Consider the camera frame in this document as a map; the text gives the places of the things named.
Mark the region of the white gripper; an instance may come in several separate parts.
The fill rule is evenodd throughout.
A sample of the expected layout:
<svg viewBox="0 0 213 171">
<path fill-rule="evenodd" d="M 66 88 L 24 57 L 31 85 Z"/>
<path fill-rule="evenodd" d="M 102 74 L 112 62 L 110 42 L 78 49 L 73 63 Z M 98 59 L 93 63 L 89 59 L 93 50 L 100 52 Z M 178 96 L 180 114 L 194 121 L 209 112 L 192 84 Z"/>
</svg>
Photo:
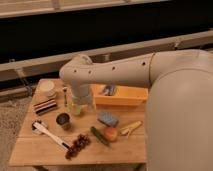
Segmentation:
<svg viewBox="0 0 213 171">
<path fill-rule="evenodd" d="M 72 85 L 72 99 L 77 105 L 88 105 L 89 111 L 94 111 L 93 93 L 90 85 Z M 73 105 L 68 104 L 68 111 L 73 112 Z"/>
</svg>

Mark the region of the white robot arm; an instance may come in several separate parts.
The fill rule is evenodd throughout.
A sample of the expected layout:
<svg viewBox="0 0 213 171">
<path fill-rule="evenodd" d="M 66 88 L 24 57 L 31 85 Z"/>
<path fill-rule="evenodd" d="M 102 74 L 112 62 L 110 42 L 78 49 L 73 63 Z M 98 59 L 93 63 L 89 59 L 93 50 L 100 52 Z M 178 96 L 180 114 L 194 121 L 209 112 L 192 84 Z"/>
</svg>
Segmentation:
<svg viewBox="0 0 213 171">
<path fill-rule="evenodd" d="M 100 64 L 78 55 L 59 75 L 78 104 L 92 101 L 94 83 L 147 88 L 147 170 L 213 171 L 212 53 L 164 51 Z"/>
</svg>

